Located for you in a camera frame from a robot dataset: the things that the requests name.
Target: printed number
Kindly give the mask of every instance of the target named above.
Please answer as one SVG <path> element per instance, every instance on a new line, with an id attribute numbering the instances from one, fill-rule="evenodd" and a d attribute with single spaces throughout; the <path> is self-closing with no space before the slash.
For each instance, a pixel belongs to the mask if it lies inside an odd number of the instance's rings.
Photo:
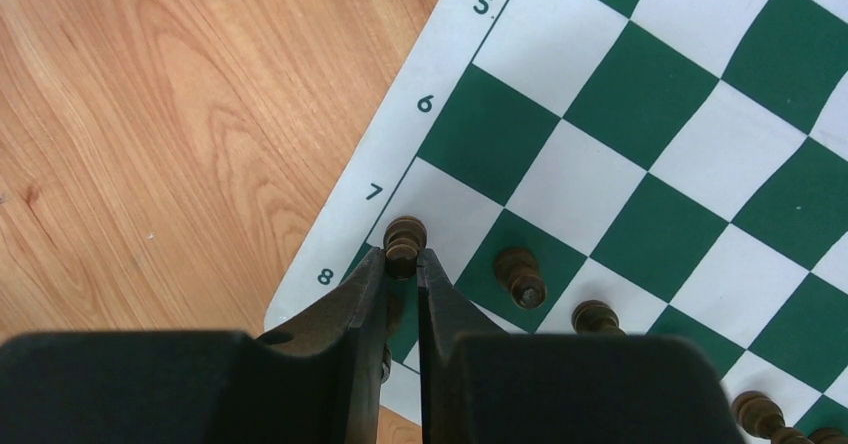
<path id="1" fill-rule="evenodd" d="M 418 110 L 421 112 L 430 112 L 433 110 L 433 103 L 430 101 L 433 99 L 433 95 L 423 97 L 420 101 L 418 101 Z"/>
<path id="2" fill-rule="evenodd" d="M 492 2 L 492 0 L 477 0 L 477 5 L 474 6 L 474 12 L 480 14 L 481 16 L 489 12 L 490 2 Z"/>
<path id="3" fill-rule="evenodd" d="M 321 271 L 321 274 L 318 275 L 318 282 L 321 284 L 329 285 L 330 280 L 333 279 L 333 271 L 330 269 L 324 269 Z"/>

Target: chess mat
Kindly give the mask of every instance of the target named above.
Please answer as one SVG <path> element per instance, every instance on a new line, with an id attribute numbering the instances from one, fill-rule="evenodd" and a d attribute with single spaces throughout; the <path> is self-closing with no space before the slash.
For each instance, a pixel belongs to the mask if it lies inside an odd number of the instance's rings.
<path id="1" fill-rule="evenodd" d="M 729 398 L 848 429 L 846 71 L 848 0 L 440 0 L 266 328 L 413 215 L 509 332 L 572 333 L 600 299 L 689 339 Z M 494 278 L 514 246 L 547 284 L 533 310 Z M 392 292 L 381 401 L 420 422 L 414 281 Z"/>

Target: number 5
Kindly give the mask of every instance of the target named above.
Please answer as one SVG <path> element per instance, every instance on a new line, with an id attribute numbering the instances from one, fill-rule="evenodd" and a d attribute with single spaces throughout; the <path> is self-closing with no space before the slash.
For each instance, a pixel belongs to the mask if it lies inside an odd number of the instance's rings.
<path id="1" fill-rule="evenodd" d="M 476 6 L 474 6 L 474 12 L 476 12 L 477 14 L 480 14 L 480 15 L 483 15 L 483 14 L 489 12 L 489 3 L 490 2 L 492 2 L 492 0 L 477 0 L 478 4 Z"/>

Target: wooden table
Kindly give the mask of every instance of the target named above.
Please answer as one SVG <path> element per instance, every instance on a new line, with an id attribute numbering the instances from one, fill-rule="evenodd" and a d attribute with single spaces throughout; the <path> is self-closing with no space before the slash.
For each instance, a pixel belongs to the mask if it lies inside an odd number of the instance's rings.
<path id="1" fill-rule="evenodd" d="M 261 332 L 436 1 L 0 0 L 2 338 Z"/>

